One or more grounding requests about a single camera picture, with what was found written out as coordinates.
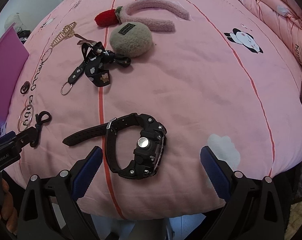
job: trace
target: white cloud print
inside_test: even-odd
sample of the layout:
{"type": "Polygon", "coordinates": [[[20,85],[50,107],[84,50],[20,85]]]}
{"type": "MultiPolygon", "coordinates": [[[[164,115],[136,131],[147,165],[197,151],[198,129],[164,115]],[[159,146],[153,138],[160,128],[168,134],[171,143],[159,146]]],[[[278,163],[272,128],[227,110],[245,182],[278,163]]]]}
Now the white cloud print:
{"type": "MultiPolygon", "coordinates": [[[[225,161],[233,171],[236,171],[241,157],[229,136],[220,137],[219,135],[211,134],[207,145],[219,160],[225,161]]],[[[208,187],[213,187],[210,179],[208,179],[208,187]]]]}

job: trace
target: black rubber ring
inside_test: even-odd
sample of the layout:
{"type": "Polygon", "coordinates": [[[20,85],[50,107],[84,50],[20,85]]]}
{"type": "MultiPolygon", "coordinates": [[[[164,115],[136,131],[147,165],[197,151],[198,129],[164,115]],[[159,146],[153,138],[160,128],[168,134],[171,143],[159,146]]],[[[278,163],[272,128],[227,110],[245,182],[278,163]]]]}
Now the black rubber ring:
{"type": "Polygon", "coordinates": [[[22,95],[24,95],[24,94],[28,93],[29,89],[30,89],[30,82],[29,81],[25,81],[24,84],[23,84],[23,86],[20,89],[20,93],[22,95]]]}

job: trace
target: label tag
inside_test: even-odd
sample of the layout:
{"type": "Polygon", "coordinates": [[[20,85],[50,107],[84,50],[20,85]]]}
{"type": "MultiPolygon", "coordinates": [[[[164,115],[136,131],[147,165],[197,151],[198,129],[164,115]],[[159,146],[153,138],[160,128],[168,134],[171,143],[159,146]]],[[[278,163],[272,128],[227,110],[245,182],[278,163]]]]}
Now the label tag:
{"type": "Polygon", "coordinates": [[[122,35],[126,35],[128,33],[128,31],[131,30],[134,26],[135,26],[134,24],[128,23],[126,26],[124,26],[119,31],[119,33],[122,34],[122,35]]]}

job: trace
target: pink bedsheet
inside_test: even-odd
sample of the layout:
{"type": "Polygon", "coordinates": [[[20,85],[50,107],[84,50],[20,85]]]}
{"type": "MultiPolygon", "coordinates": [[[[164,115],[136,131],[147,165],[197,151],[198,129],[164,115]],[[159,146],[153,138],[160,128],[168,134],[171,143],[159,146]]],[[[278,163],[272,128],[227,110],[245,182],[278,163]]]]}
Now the pink bedsheet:
{"type": "Polygon", "coordinates": [[[302,65],[302,10],[295,0],[239,0],[270,27],[302,65]]]}
{"type": "MultiPolygon", "coordinates": [[[[87,213],[143,220],[221,207],[224,201],[200,163],[205,145],[234,170],[256,179],[302,161],[302,69],[274,32],[237,0],[169,0],[189,11],[189,21],[166,10],[141,10],[135,15],[172,20],[176,32],[153,32],[149,52],[134,58],[127,69],[111,68],[111,85],[99,89],[82,76],[62,96],[61,86],[83,57],[72,37],[40,65],[52,39],[76,21],[76,33],[111,49],[108,38],[115,27],[98,28],[94,18],[131,1],[64,0],[32,32],[7,131],[17,132],[19,114],[31,100],[35,113],[49,111],[52,121],[43,127],[40,145],[25,147],[20,162],[6,169],[15,181],[25,187],[35,173],[44,178],[70,169],[95,145],[103,147],[103,141],[68,147],[63,138],[132,112],[154,116],[168,131],[160,169],[154,177],[128,180],[111,173],[104,160],[78,201],[87,213]],[[19,89],[27,80],[32,87],[23,96],[19,89]]],[[[139,131],[130,128],[118,136],[123,168],[133,159],[139,131]]]]}

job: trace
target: pink duvet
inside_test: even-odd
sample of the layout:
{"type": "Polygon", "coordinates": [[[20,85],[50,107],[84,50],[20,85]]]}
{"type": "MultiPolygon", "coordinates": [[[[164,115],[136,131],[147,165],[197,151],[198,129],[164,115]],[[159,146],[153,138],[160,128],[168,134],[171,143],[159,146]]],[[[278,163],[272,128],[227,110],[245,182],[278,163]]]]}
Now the pink duvet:
{"type": "Polygon", "coordinates": [[[295,0],[239,0],[270,27],[302,65],[302,10],[295,0]]]}
{"type": "MultiPolygon", "coordinates": [[[[99,89],[84,75],[62,96],[61,86],[83,56],[78,38],[72,37],[40,64],[52,39],[76,21],[76,33],[111,49],[108,39],[115,26],[98,28],[94,18],[131,1],[64,0],[32,32],[7,131],[17,132],[19,114],[30,102],[35,113],[50,112],[52,121],[43,127],[40,145],[25,147],[20,162],[6,169],[15,181],[26,187],[33,174],[45,178],[70,169],[95,145],[103,147],[103,141],[94,138],[68,147],[63,138],[132,112],[154,116],[168,131],[159,171],[148,179],[128,180],[113,174],[104,160],[78,201],[87,213],[143,220],[223,206],[200,163],[205,145],[233,170],[256,179],[302,161],[302,69],[276,34],[238,0],[169,0],[189,11],[189,21],[166,10],[139,11],[138,17],[173,21],[176,31],[152,32],[149,52],[126,69],[110,69],[111,85],[99,89]],[[21,95],[27,80],[31,90],[21,95]]],[[[118,136],[122,168],[133,159],[139,131],[130,128],[118,136]]]]}

